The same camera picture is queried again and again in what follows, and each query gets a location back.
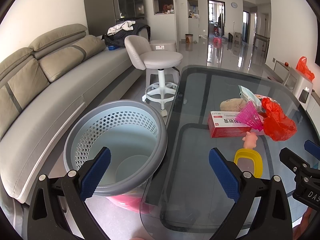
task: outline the blue gripper pad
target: blue gripper pad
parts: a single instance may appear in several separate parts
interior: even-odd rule
[[[239,182],[215,149],[209,153],[209,163],[227,197],[237,203],[240,197]]]
[[[111,152],[106,148],[81,180],[80,199],[82,201],[92,197],[110,162]]]
[[[320,147],[318,145],[308,140],[304,143],[304,149],[320,160]]]

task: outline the gray plastic basket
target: gray plastic basket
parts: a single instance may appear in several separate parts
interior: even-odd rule
[[[65,168],[78,170],[103,146],[108,147],[111,163],[94,194],[124,194],[156,171],[167,140],[164,121],[153,107],[133,100],[110,102],[87,113],[73,127],[64,147]]]

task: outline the stool caster wheel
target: stool caster wheel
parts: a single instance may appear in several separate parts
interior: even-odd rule
[[[168,112],[167,112],[167,110],[164,109],[164,110],[161,110],[160,114],[162,117],[165,117],[168,115]]]

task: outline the sofa cushion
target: sofa cushion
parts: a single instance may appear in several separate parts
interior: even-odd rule
[[[67,47],[41,58],[39,64],[49,82],[53,82],[82,60],[83,54],[79,49]]]
[[[18,71],[8,84],[21,109],[24,109],[49,82],[39,67],[38,61],[33,58]]]
[[[0,88],[0,139],[19,115],[7,88]]]
[[[30,48],[21,48],[5,58],[0,63],[0,80],[2,80],[4,76],[6,76],[17,65],[27,59],[30,56],[31,52],[32,49]]]
[[[19,113],[49,85],[36,59],[31,58],[11,76],[17,68],[0,81],[0,139]]]
[[[106,44],[101,39],[93,35],[88,35],[83,39],[77,41],[71,45],[74,48],[79,47],[82,53],[84,54],[84,59],[86,60],[93,55],[96,55],[100,51],[103,51],[106,48]]]
[[[86,30],[87,27],[79,23],[65,25],[40,35],[30,43],[29,48],[34,51],[40,51],[58,41]]]
[[[108,49],[51,83],[0,141],[0,174],[9,196],[23,203],[47,156],[88,104],[132,65],[126,49]]]
[[[64,47],[68,47],[70,45],[72,45],[75,41],[78,41],[79,39],[82,39],[84,36],[86,36],[86,32],[81,32],[81,33],[78,33],[76,35],[72,35],[70,37],[67,37],[61,41],[58,41],[40,51],[33,51],[32,52],[32,55],[37,59],[41,59],[42,57],[48,55],[49,53],[52,53],[54,52],[55,50],[57,49],[60,49],[60,48],[64,48]]]

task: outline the window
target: window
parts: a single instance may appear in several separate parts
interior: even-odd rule
[[[247,23],[247,12],[243,12],[243,23]]]
[[[254,14],[254,28],[257,30],[257,14]]]
[[[209,21],[213,22],[213,3],[209,3]]]

